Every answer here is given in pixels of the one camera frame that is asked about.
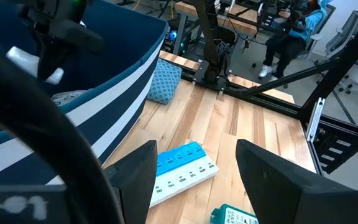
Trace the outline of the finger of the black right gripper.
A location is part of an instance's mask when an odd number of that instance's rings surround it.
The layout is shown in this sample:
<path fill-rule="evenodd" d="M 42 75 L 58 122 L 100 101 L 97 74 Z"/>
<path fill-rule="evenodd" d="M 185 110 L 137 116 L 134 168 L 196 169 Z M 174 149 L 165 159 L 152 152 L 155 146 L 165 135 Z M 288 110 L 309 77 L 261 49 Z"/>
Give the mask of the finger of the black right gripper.
<path fill-rule="evenodd" d="M 91 53 L 100 53 L 104 47 L 104 40 L 99 34 L 69 20 L 57 25 L 57 37 Z"/>
<path fill-rule="evenodd" d="M 67 31 L 54 30 L 51 34 L 37 33 L 39 40 L 39 62 L 37 76 L 45 81 L 65 63 L 72 52 Z"/>

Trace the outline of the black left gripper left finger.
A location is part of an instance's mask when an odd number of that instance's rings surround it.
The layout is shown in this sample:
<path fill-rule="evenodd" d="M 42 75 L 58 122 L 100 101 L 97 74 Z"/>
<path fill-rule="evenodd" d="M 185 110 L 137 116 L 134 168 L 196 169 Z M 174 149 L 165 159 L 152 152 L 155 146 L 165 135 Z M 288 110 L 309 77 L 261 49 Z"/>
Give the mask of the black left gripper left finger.
<path fill-rule="evenodd" d="M 157 171 L 157 142 L 150 140 L 104 169 L 125 224 L 145 223 Z"/>

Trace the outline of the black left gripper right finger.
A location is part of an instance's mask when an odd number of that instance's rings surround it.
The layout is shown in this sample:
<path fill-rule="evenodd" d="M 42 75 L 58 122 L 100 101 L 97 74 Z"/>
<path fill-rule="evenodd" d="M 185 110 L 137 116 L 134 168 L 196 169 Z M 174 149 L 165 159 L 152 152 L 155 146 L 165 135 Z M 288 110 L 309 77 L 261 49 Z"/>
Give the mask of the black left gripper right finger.
<path fill-rule="evenodd" d="M 236 161 L 260 223 L 358 223 L 358 190 L 239 139 Z"/>

